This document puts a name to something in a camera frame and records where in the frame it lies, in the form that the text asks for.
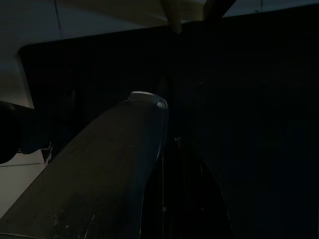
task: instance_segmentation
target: black object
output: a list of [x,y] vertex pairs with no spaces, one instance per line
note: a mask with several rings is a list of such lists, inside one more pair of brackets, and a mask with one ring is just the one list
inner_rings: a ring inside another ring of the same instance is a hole
[[22,141],[21,125],[11,104],[0,102],[0,164],[12,159]]
[[232,239],[218,184],[190,142],[168,144],[147,183],[142,239]]

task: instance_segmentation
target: white panel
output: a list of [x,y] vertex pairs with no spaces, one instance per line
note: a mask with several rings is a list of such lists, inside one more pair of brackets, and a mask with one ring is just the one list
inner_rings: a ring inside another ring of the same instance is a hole
[[319,3],[319,0],[264,0],[262,11],[274,11],[316,3]]
[[45,168],[45,164],[0,167],[0,217]]
[[261,0],[237,0],[226,12],[225,17],[258,12],[261,12]]

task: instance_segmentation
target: scratch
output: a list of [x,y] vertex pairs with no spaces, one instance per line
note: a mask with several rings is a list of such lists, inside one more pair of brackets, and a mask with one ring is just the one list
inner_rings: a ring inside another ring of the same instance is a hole
[[95,218],[95,214],[93,215],[93,217],[92,217],[92,219],[91,219],[91,221],[90,221],[90,224],[89,224],[89,226],[88,226],[88,228],[87,228],[87,230],[86,230],[86,232],[85,232],[84,239],[86,239],[86,237],[87,237],[87,235],[88,235],[88,231],[89,231],[89,229],[90,229],[91,224],[93,223],[94,218]]
[[55,215],[54,216],[54,219],[53,219],[53,226],[55,227],[56,225],[58,225],[58,223],[59,223],[59,219],[58,219],[58,217]]

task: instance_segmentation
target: dark background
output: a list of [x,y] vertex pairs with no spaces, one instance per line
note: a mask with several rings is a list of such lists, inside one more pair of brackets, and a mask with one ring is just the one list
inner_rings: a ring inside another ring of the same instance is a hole
[[235,237],[318,238],[319,6],[30,45],[36,110],[68,131],[57,154],[134,90],[172,81],[171,135],[214,172]]

